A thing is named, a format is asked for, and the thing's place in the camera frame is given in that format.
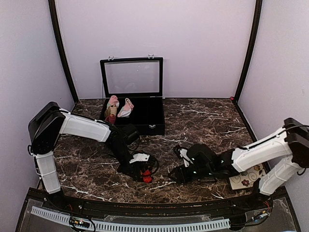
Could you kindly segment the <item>pink patterned sock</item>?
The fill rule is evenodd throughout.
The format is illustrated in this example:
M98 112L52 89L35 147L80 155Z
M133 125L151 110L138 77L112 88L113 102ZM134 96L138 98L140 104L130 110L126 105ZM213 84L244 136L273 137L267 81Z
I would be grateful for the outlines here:
M121 110L117 114L117 117L119 118L129 117L133 109L134 109L134 105L131 102L131 100L129 98L125 98L125 105L121 108Z

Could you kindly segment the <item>black argyle sock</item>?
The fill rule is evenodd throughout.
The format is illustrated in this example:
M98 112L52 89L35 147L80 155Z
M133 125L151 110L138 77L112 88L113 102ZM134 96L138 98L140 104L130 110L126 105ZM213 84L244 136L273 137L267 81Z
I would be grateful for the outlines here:
M150 164L140 164L138 181L143 183L152 183L152 170L153 167Z

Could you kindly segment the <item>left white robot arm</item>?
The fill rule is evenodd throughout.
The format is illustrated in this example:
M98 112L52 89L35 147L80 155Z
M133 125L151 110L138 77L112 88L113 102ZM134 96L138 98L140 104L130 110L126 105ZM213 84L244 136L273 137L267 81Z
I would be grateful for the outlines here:
M51 101L29 122L28 131L31 141L28 153L34 157L43 185L51 194L49 203L58 211L68 207L68 199L59 193L61 185L54 160L56 143L63 134L106 143L120 164L118 171L134 180L142 180L141 172L134 165L134 157L128 149L128 145L139 137L132 124L118 128L110 122L72 114Z

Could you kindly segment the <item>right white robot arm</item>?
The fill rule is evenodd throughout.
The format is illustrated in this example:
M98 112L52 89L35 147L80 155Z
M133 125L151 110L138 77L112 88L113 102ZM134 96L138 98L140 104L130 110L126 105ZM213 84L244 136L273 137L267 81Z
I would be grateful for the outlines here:
M168 174L178 184L203 177L234 177L257 164L281 158L271 171L254 182L255 192L247 198L246 205L256 210L265 202L265 196L272 195L297 172L309 168L309 127L290 117L269 136L221 154L205 144L194 144L190 148L178 145L173 152L184 161Z

